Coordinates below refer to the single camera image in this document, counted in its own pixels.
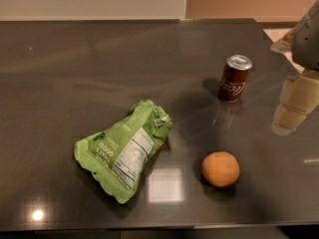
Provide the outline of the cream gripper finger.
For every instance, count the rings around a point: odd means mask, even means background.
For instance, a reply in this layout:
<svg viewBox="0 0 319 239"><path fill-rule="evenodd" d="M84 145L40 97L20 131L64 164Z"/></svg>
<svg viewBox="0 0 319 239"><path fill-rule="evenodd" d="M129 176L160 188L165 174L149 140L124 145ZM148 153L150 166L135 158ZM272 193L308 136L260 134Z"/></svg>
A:
<svg viewBox="0 0 319 239"><path fill-rule="evenodd" d="M304 69L298 76L288 76L274 113L272 131L277 135L290 134L318 106L319 71Z"/></svg>

